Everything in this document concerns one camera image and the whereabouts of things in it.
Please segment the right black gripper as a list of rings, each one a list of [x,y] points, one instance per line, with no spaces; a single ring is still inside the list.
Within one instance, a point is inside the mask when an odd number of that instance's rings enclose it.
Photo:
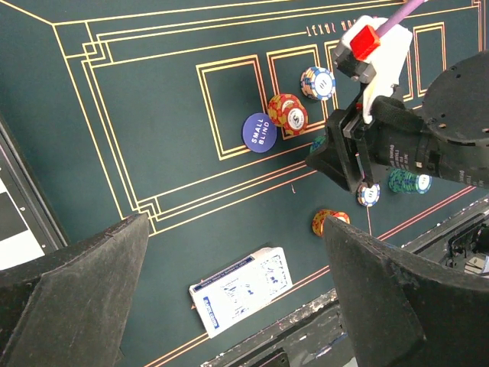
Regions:
[[[441,102],[421,113],[394,98],[379,97],[367,125],[356,104],[336,109],[325,128],[327,142],[306,156],[306,165],[354,193],[378,183],[389,167],[468,186],[488,187],[486,108],[457,112]]]

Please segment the peach chips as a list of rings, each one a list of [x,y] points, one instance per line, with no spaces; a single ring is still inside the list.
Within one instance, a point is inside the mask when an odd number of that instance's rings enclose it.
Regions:
[[[324,67],[309,67],[300,77],[303,94],[319,101],[327,101],[335,93],[335,77]]]

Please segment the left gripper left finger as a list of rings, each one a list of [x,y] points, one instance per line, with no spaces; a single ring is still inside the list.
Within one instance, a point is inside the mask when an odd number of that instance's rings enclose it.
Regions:
[[[114,366],[147,251],[137,214],[1,272],[3,366]]]

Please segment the peach blue chip stack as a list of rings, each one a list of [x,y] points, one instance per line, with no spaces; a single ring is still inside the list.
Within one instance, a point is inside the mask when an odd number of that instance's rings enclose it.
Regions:
[[[381,187],[378,183],[375,183],[372,187],[362,184],[357,190],[357,201],[360,205],[365,207],[375,205],[380,199],[380,196]]]

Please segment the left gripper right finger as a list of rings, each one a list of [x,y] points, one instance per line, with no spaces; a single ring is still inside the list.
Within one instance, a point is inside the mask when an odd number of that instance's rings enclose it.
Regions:
[[[359,366],[486,366],[488,280],[324,222],[335,289]]]

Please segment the orange red chip stack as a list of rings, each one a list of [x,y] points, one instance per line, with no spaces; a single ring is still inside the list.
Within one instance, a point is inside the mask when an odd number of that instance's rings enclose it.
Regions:
[[[343,222],[346,222],[347,224],[350,224],[350,217],[347,213],[344,212],[337,212],[334,210],[330,209],[321,209],[318,211],[312,221],[312,229],[313,232],[318,236],[318,237],[323,237],[323,226],[324,226],[324,221],[327,217],[335,217],[337,219],[340,219]]]

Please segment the blue white card deck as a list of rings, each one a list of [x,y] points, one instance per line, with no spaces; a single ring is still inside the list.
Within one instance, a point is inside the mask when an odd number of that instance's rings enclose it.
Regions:
[[[209,338],[266,307],[293,282],[284,250],[264,247],[189,287]]]

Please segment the green chips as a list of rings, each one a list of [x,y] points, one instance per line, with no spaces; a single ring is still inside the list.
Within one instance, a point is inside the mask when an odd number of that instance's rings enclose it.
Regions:
[[[309,152],[313,153],[316,149],[320,148],[325,142],[327,142],[327,137],[325,135],[316,137],[309,148]]]

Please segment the green chip stack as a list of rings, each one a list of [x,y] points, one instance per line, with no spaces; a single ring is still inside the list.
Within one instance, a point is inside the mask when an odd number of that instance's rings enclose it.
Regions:
[[[390,172],[388,186],[394,193],[424,194],[432,186],[432,177],[426,174],[414,174],[401,169]]]

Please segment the purple small blind button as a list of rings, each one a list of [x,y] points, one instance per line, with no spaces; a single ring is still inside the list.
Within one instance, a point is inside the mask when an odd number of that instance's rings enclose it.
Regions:
[[[269,151],[277,140],[277,127],[264,113],[254,113],[246,118],[241,130],[245,146],[255,153]]]

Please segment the orange chips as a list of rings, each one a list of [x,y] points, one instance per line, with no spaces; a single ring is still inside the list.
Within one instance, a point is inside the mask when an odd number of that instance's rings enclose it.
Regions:
[[[289,93],[273,96],[267,104],[267,114],[285,135],[301,135],[309,124],[305,107],[295,95]]]

